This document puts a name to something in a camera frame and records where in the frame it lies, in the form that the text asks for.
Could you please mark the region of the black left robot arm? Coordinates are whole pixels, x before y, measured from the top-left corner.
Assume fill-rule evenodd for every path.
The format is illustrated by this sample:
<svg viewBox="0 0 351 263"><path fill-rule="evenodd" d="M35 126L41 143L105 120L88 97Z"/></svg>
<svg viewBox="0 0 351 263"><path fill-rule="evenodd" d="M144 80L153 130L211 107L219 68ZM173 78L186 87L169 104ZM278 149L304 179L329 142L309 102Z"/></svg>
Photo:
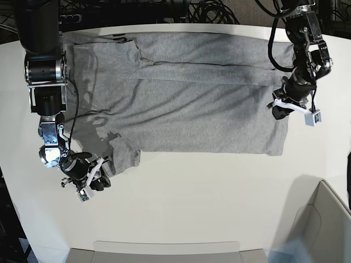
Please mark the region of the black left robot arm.
<svg viewBox="0 0 351 263"><path fill-rule="evenodd" d="M291 112L306 110L313 122L321 121L315 107L317 80L331 72L332 60L327 44L321 33L316 13L312 10L314 1L282 1L282 7L271 16L274 22L268 42L268 58L273 66L290 73L282 78L280 89L273 91L274 101L268 104L276 120L287 117ZM280 66L273 57L273 42L278 20L285 20L286 34L293 44L294 61L292 68Z"/></svg>

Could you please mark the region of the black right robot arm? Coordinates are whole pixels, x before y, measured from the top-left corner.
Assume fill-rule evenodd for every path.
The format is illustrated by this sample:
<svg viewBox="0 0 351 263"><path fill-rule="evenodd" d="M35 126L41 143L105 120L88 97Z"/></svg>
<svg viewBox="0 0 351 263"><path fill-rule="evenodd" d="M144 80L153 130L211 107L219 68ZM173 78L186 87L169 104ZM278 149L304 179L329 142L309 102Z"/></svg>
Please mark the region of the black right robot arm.
<svg viewBox="0 0 351 263"><path fill-rule="evenodd" d="M65 136L67 110L66 53L59 33L58 1L13 1L18 37L26 51L24 77L29 88L31 112L40 116L38 134L44 141L39 156L47 168L64 174L61 185L73 184L83 195L102 191L110 180L101 167L108 158L89 162L89 152L74 152Z"/></svg>

